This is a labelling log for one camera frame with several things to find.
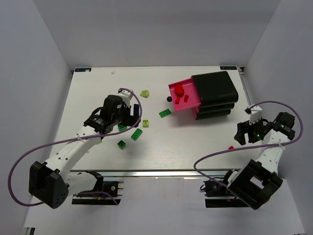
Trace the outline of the red oval lego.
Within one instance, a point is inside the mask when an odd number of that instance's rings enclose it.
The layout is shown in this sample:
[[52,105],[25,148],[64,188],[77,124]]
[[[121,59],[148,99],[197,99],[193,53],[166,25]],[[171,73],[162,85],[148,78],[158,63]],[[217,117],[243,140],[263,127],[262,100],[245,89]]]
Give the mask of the red oval lego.
[[176,84],[174,86],[174,91],[178,97],[184,96],[184,87],[181,84]]

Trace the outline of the pink top drawer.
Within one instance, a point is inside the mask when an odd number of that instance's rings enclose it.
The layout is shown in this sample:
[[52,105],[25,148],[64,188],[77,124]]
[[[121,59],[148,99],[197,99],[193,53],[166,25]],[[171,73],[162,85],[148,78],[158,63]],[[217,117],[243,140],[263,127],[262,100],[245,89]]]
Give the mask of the pink top drawer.
[[201,105],[201,98],[192,77],[168,85],[175,112]]

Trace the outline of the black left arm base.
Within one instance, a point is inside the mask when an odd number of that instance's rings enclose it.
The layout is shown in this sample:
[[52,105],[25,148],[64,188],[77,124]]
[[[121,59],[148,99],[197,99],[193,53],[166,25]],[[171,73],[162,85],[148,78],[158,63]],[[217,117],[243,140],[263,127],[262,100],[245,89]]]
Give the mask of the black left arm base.
[[68,174],[65,183],[73,205],[119,205],[124,182],[94,170]]

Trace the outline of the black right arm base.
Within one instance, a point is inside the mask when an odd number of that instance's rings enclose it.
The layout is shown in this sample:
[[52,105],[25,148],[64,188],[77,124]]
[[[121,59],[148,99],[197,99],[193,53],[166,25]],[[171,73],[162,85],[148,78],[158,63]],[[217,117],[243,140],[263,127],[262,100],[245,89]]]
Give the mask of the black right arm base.
[[232,171],[229,170],[224,176],[213,177],[215,181],[209,179],[203,182],[200,191],[205,193],[206,208],[246,208],[247,205],[233,195],[226,187],[220,185],[228,184],[228,178]]

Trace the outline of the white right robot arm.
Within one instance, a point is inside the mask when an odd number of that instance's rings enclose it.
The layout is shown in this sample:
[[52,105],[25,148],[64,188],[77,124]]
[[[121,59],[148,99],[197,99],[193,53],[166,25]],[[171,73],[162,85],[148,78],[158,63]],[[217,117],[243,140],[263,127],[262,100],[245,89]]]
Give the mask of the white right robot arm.
[[282,144],[293,140],[295,117],[280,112],[273,122],[260,119],[237,124],[234,139],[240,145],[263,140],[265,144],[277,144],[275,147],[263,147],[257,159],[251,159],[239,171],[228,171],[224,180],[227,190],[254,210],[259,209],[281,187],[283,180],[278,177],[278,164],[283,154]]

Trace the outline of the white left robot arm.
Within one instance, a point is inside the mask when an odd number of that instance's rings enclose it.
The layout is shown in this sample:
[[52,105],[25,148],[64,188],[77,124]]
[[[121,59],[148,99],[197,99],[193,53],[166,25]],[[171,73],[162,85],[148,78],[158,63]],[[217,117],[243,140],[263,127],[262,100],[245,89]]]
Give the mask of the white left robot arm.
[[72,168],[89,150],[99,144],[117,125],[137,126],[140,105],[131,105],[132,92],[119,90],[105,98],[84,121],[73,140],[43,163],[30,167],[29,193],[52,209],[61,206],[71,195],[103,194],[103,176],[94,170],[71,175]]

